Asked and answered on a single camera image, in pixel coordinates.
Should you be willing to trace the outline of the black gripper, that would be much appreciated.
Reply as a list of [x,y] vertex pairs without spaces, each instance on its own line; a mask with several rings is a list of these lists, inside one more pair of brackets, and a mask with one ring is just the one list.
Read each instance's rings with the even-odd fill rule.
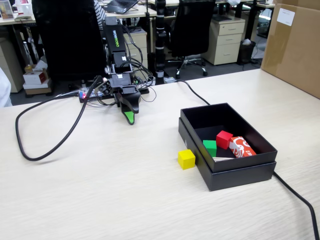
[[120,109],[130,125],[135,123],[135,114],[139,113],[141,93],[136,92],[136,85],[132,83],[129,73],[112,74],[109,78],[110,93],[120,93]]

